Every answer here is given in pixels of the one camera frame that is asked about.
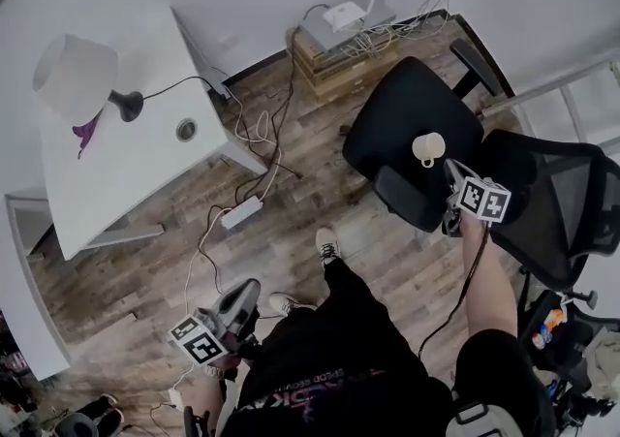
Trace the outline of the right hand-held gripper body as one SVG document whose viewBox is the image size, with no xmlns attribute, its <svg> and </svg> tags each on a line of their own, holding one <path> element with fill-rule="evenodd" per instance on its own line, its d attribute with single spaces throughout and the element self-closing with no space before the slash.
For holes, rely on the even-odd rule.
<svg viewBox="0 0 620 437">
<path fill-rule="evenodd" d="M 442 230 L 449 236 L 460 236 L 463 214 L 469 214 L 487 225 L 502 223 L 511 201 L 512 193 L 490 179 L 472 176 L 461 177 L 450 185 L 452 194 L 447 199 L 447 211 Z"/>
</svg>

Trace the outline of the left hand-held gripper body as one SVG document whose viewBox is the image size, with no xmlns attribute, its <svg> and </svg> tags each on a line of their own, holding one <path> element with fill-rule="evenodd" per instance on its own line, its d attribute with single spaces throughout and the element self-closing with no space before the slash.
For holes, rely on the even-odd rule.
<svg viewBox="0 0 620 437">
<path fill-rule="evenodd" d="M 195 365 L 206 365 L 224 355 L 252 359 L 259 350 L 254 334 L 260 314 L 242 311 L 227 325 L 221 314 L 197 308 L 169 330 L 170 341 Z"/>
</svg>

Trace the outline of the cream mug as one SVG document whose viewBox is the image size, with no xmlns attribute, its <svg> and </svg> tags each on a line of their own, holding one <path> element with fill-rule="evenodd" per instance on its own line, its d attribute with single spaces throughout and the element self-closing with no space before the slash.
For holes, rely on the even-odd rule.
<svg viewBox="0 0 620 437">
<path fill-rule="evenodd" d="M 424 168 L 430 169 L 445 155 L 446 143 L 439 133 L 431 132 L 414 139 L 412 152 Z"/>
</svg>

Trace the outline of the purple cloth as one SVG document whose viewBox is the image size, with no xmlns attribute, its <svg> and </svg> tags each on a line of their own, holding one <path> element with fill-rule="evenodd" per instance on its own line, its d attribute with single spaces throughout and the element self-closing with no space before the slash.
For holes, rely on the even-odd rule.
<svg viewBox="0 0 620 437">
<path fill-rule="evenodd" d="M 90 143 L 95 133 L 101 113 L 102 111 L 100 110 L 89 122 L 81 126 L 74 126 L 72 128 L 73 134 L 79 138 L 79 147 L 77 153 L 78 159 L 80 159 L 82 152 L 84 151 L 88 143 Z"/>
</svg>

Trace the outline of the white table lamp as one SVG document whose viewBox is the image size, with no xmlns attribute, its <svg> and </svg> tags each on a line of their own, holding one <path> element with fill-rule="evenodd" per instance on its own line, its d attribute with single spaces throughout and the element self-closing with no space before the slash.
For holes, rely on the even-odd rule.
<svg viewBox="0 0 620 437">
<path fill-rule="evenodd" d="M 141 114 L 144 97 L 138 91 L 115 89 L 119 56 L 109 46 L 63 34 L 42 54 L 33 75 L 33 90 L 44 104 L 70 126 L 82 126 L 108 104 L 117 107 L 125 122 Z"/>
</svg>

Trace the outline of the person's right forearm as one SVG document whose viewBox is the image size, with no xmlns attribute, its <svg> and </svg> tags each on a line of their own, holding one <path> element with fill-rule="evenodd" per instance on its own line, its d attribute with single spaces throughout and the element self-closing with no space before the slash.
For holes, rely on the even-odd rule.
<svg viewBox="0 0 620 437">
<path fill-rule="evenodd" d="M 485 235 L 484 223 L 465 213 L 461 217 L 462 251 L 465 270 L 474 264 Z M 465 311 L 469 335 L 498 329 L 517 336 L 517 306 L 510 278 L 500 263 L 500 251 L 489 236 L 468 292 Z"/>
</svg>

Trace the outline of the grey shoulder harness pad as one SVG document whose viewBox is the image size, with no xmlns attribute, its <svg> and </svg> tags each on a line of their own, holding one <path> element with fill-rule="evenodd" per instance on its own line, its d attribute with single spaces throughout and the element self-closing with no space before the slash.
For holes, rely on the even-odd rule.
<svg viewBox="0 0 620 437">
<path fill-rule="evenodd" d="M 523 434 L 506 410 L 476 402 L 456 411 L 447 426 L 446 437 L 523 437 Z"/>
</svg>

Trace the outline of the person's left forearm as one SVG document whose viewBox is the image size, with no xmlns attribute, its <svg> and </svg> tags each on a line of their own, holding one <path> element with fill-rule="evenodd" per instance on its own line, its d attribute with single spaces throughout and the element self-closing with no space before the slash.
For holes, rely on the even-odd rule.
<svg viewBox="0 0 620 437">
<path fill-rule="evenodd" d="M 183 403 L 190 407 L 193 414 L 203 418 L 207 416 L 206 428 L 215 433 L 219 420 L 232 412 L 237 400 L 238 387 L 230 377 L 218 380 L 206 376 L 202 369 L 191 374 L 179 385 Z"/>
</svg>

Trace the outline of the black mesh-back office chair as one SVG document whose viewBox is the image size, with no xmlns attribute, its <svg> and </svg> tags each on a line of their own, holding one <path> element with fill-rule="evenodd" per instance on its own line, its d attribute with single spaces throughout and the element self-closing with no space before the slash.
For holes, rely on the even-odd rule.
<svg viewBox="0 0 620 437">
<path fill-rule="evenodd" d="M 547 288 L 565 292 L 591 255 L 620 247 L 620 165 L 590 143 L 485 132 L 464 99 L 478 84 L 498 94 L 499 81 L 465 41 L 450 50 L 466 66 L 462 80 L 449 86 L 419 59 L 401 59 L 361 108 L 344 158 L 390 212 L 427 233 L 442 231 L 452 194 L 447 159 L 503 186 L 511 201 L 503 222 L 488 225 L 493 241 Z M 446 153 L 426 169 L 412 142 L 431 132 L 444 138 Z"/>
</svg>

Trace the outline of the person's black trousers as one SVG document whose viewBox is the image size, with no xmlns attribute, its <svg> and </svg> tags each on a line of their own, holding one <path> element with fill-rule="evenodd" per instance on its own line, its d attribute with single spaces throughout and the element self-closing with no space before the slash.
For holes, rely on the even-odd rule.
<svg viewBox="0 0 620 437">
<path fill-rule="evenodd" d="M 324 266 L 329 295 L 317 308 L 287 306 L 264 340 L 252 370 L 268 379 L 292 380 L 343 369 L 426 374 L 391 321 L 387 308 L 343 260 Z"/>
</svg>

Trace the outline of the grey round device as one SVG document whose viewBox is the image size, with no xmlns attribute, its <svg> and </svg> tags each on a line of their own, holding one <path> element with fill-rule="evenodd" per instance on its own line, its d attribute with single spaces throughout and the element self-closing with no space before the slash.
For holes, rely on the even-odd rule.
<svg viewBox="0 0 620 437">
<path fill-rule="evenodd" d="M 53 428 L 55 437 L 99 437 L 96 423 L 82 413 L 74 412 Z"/>
</svg>

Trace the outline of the white square table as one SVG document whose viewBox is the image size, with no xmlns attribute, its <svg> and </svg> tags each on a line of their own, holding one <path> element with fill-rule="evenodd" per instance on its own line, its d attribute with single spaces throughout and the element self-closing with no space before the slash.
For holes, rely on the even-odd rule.
<svg viewBox="0 0 620 437">
<path fill-rule="evenodd" d="M 223 155 L 255 174 L 265 164 L 227 129 L 210 97 L 182 28 L 168 6 L 154 8 L 115 30 L 84 37 L 119 56 L 115 89 L 138 91 L 141 114 L 121 119 L 102 109 L 95 133 L 78 159 L 79 138 L 42 100 L 40 134 L 46 194 L 63 256 L 103 244 L 108 228 L 195 165 Z M 175 129 L 185 118 L 198 131 L 187 142 Z"/>
</svg>

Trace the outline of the cluttered storage shelf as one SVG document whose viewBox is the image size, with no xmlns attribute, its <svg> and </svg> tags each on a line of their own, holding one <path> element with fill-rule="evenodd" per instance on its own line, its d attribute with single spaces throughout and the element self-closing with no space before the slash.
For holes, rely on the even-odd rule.
<svg viewBox="0 0 620 437">
<path fill-rule="evenodd" d="M 8 434 L 38 409 L 27 387 L 30 368 L 0 310 L 0 432 Z"/>
</svg>

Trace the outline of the beige cloth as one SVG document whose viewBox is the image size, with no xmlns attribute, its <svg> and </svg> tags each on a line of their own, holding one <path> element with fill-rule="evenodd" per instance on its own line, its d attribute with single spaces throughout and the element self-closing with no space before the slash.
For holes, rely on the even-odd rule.
<svg viewBox="0 0 620 437">
<path fill-rule="evenodd" d="M 620 332 L 602 328 L 584 355 L 592 391 L 620 390 Z"/>
</svg>

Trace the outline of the grey metal frame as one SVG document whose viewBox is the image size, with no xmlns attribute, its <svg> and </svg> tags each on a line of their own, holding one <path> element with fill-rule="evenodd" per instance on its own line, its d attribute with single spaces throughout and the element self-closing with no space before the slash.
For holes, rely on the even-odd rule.
<svg viewBox="0 0 620 437">
<path fill-rule="evenodd" d="M 620 49 L 486 108 L 480 116 L 508 111 L 528 136 L 589 142 L 620 163 Z"/>
</svg>

